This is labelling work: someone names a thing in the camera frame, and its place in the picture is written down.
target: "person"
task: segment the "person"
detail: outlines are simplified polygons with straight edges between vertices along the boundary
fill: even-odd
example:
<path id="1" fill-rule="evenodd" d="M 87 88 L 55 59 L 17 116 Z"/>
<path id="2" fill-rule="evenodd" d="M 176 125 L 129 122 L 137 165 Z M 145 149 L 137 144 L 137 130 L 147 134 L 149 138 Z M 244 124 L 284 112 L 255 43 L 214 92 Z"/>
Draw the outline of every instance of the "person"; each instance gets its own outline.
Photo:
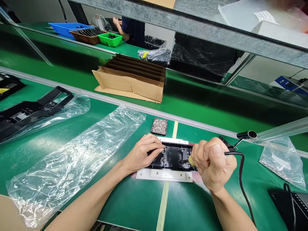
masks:
<path id="1" fill-rule="evenodd" d="M 148 167 L 164 147 L 153 134 L 144 135 L 123 160 L 72 202 L 45 230 L 90 230 L 116 185 L 131 173 Z M 148 156 L 147 152 L 150 150 L 154 151 Z M 195 144 L 192 158 L 203 183 L 211 192 L 223 230 L 257 230 L 249 216 L 224 188 L 237 166 L 234 156 L 224 155 L 227 151 L 226 145 L 214 137 L 209 142 L 200 141 Z"/>
<path id="2" fill-rule="evenodd" d="M 127 17 L 122 17 L 122 20 L 113 18 L 113 23 L 123 36 L 126 43 L 144 47 L 144 31 L 145 23 Z"/>

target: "cylindrical metal tube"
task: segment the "cylindrical metal tube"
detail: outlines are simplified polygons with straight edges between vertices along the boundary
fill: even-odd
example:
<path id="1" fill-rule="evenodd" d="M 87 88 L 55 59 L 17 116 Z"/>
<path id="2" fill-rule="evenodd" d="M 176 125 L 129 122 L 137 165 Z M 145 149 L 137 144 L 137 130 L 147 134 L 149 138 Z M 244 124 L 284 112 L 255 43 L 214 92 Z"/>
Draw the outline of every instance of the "cylindrical metal tube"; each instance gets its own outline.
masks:
<path id="1" fill-rule="evenodd" d="M 243 133 L 238 133 L 236 135 L 238 139 L 256 139 L 258 137 L 258 134 L 254 131 L 248 131 Z"/>

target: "clear plastic bag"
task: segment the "clear plastic bag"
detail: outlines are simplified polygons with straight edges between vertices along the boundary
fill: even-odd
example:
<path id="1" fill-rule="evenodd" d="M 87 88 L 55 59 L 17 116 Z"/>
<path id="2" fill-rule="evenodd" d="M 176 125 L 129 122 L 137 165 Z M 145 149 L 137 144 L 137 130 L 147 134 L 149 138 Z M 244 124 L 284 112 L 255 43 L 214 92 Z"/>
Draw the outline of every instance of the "clear plastic bag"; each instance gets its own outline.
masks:
<path id="1" fill-rule="evenodd" d="M 99 14 L 96 14 L 92 18 L 91 24 L 99 27 L 101 30 L 104 31 L 112 30 L 112 26 L 110 25 L 110 23 L 102 15 Z"/>
<path id="2" fill-rule="evenodd" d="M 287 182 L 306 190 L 303 162 L 289 137 L 266 142 L 259 162 Z"/>
<path id="3" fill-rule="evenodd" d="M 138 57 L 165 67 L 170 65 L 171 51 L 165 47 L 156 50 L 138 50 Z"/>
<path id="4" fill-rule="evenodd" d="M 145 118 L 144 113 L 119 106 L 27 172 L 8 181 L 8 194 L 26 226 L 36 228 L 47 222 L 92 180 Z"/>
<path id="5" fill-rule="evenodd" d="M 63 98 L 55 99 L 54 102 L 61 102 Z M 30 135 L 32 133 L 38 132 L 44 128 L 48 128 L 52 125 L 58 124 L 69 118 L 73 118 L 78 115 L 87 113 L 90 110 L 91 103 L 90 98 L 82 95 L 74 95 L 71 101 L 69 101 L 60 111 L 50 117 L 40 118 L 18 132 L 14 133 L 6 140 L 3 140 L 0 145 L 12 142 L 24 136 Z"/>

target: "plastic bin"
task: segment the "plastic bin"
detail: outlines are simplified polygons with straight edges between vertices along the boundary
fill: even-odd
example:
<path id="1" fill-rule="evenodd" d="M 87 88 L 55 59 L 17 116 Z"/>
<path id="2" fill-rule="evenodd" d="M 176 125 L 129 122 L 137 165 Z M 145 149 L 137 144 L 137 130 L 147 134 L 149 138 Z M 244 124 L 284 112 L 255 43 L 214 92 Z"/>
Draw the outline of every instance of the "plastic bin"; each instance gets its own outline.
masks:
<path id="1" fill-rule="evenodd" d="M 89 43 L 89 44 L 100 43 L 100 39 L 99 39 L 98 35 L 92 36 L 92 37 L 85 36 L 85 35 L 76 33 L 76 30 L 72 30 L 72 31 L 70 31 L 70 33 L 74 36 L 76 41 L 81 41 L 81 42 L 85 42 L 85 43 Z"/>
<path id="2" fill-rule="evenodd" d="M 115 38 L 111 39 L 111 38 L 108 38 L 109 35 L 115 35 Z M 109 47 L 116 47 L 120 44 L 123 43 L 122 39 L 123 39 L 123 36 L 122 35 L 117 35 L 117 34 L 114 34 L 114 33 L 105 33 L 105 34 L 101 34 L 101 35 L 98 35 L 99 39 L 100 39 L 100 42 L 104 45 L 107 45 Z"/>
<path id="3" fill-rule="evenodd" d="M 48 23 L 48 24 L 58 34 L 72 38 L 72 39 L 74 38 L 74 36 L 70 33 L 71 30 L 82 30 L 83 28 L 93 28 L 92 26 L 88 26 L 88 25 L 78 23 L 78 22 Z"/>

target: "person's left hand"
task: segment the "person's left hand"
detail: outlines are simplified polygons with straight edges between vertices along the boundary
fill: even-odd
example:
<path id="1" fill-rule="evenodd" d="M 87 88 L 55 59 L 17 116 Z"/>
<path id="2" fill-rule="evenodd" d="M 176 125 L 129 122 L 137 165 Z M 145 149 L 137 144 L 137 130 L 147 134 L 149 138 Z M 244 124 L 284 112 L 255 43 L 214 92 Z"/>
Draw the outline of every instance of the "person's left hand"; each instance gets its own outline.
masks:
<path id="1" fill-rule="evenodd" d="M 113 24 L 116 26 L 117 24 L 119 24 L 119 20 L 115 17 L 113 17 Z"/>
<path id="2" fill-rule="evenodd" d="M 123 159 L 123 167 L 126 173 L 129 175 L 142 168 L 148 167 L 164 148 L 165 145 L 153 134 L 149 133 L 144 135 Z M 151 150 L 153 150 L 153 152 L 148 155 L 147 152 Z"/>

